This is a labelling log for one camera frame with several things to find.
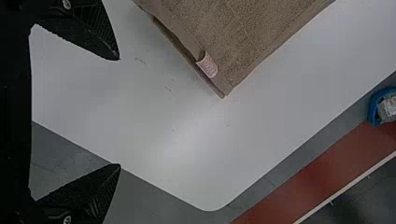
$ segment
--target folded towel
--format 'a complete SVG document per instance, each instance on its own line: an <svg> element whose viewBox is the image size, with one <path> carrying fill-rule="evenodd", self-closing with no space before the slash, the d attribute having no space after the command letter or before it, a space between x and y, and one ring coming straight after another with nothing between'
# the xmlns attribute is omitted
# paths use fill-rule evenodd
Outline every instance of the folded towel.
<svg viewBox="0 0 396 224"><path fill-rule="evenodd" d="M334 0L134 1L224 97Z"/></svg>

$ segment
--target white table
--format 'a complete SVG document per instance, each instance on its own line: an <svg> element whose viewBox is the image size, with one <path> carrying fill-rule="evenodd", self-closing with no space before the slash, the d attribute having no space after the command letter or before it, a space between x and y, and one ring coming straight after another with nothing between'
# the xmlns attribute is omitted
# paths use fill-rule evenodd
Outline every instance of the white table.
<svg viewBox="0 0 396 224"><path fill-rule="evenodd" d="M105 5L118 63L34 29L34 121L206 211L396 69L396 1L337 0L220 100L132 2Z"/></svg>

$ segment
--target white floor line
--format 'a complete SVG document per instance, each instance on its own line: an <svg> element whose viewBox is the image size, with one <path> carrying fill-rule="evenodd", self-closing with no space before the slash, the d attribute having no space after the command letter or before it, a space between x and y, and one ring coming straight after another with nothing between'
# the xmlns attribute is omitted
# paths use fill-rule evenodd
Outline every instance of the white floor line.
<svg viewBox="0 0 396 224"><path fill-rule="evenodd" d="M331 197L329 197L328 199L326 199L325 201L323 201L322 203L320 203L318 206L316 206L314 209L312 209L311 211L309 211L307 214L305 214L303 217L300 217L298 220L296 220L294 222L294 224L299 224L302 223L304 220L306 220L307 218L309 218L310 216L314 215L320 208L322 208L324 205L330 203L332 200L334 200L335 198L337 198L339 195L341 195L342 193L344 193L345 191L347 191L348 189L352 188L354 185L356 185L357 183L359 183L361 180L363 180L364 177L366 177L367 175L370 175L372 172L374 172L376 169L378 169L379 167L383 166L385 163L387 163L388 161L390 161L391 159L393 159L394 157L396 157L396 151L392 152L391 154L389 154L386 158L384 158L382 161L380 161L379 163L377 163L376 165L374 165L372 168L368 169L366 172L364 172L363 174L361 174L360 176L358 176L356 179L354 179L353 181L351 181L349 184L347 184L345 187L341 188L340 190L338 190L336 193L334 193L334 195L332 195Z"/></svg>

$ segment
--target black mesh surface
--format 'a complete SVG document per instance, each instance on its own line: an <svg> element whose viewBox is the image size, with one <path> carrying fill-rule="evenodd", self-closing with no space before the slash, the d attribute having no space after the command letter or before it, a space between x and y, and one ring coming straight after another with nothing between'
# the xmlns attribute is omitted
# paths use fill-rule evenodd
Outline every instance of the black mesh surface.
<svg viewBox="0 0 396 224"><path fill-rule="evenodd" d="M37 201L40 207L66 208L84 216L73 223L102 223L120 177L120 166L110 164L53 191Z"/></svg>
<svg viewBox="0 0 396 224"><path fill-rule="evenodd" d="M75 0L70 4L67 9L62 0L56 0L38 24L102 58L118 60L117 40L102 1Z"/></svg>

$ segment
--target blue tape roll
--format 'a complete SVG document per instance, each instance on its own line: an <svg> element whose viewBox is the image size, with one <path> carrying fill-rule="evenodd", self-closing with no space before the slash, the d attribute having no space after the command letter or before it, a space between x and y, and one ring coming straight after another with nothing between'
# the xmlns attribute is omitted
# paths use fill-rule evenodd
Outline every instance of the blue tape roll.
<svg viewBox="0 0 396 224"><path fill-rule="evenodd" d="M372 98L370 99L370 104L369 104L369 112L367 119L370 121L370 123L378 127L381 125L381 118L378 116L378 104L381 104L381 102L384 100L384 97L387 97L388 95L396 92L395 87L388 87L382 91L378 91L375 93Z"/></svg>

